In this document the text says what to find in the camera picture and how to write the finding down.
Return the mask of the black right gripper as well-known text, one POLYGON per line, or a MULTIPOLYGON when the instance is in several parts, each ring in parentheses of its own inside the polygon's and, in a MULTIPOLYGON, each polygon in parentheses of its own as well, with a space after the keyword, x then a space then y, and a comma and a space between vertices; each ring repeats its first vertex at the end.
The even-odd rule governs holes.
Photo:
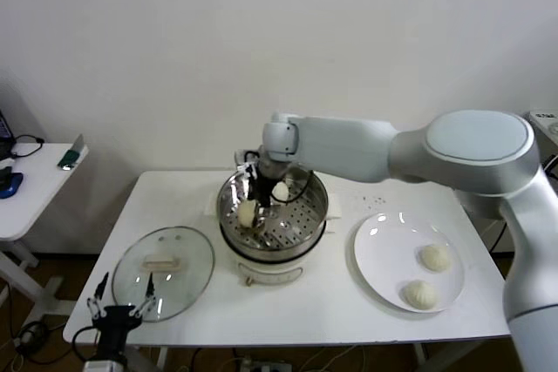
POLYGON ((251 166, 250 171, 245 172, 246 199, 256 200, 260 205, 255 210, 256 230, 262 230, 271 217, 271 194, 278 182, 278 179, 263 176, 257 166, 251 166))

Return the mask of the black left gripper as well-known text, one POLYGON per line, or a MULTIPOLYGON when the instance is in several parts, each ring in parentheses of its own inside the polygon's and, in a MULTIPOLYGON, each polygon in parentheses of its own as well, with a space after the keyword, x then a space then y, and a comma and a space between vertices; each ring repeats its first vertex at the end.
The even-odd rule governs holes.
POLYGON ((93 297, 87 299, 87 307, 92 318, 92 325, 100 332, 98 348, 124 348, 128 334, 138 328, 142 317, 156 304, 153 274, 147 280, 144 300, 137 306, 109 306, 104 308, 102 299, 108 282, 109 273, 105 273, 97 285, 93 297))

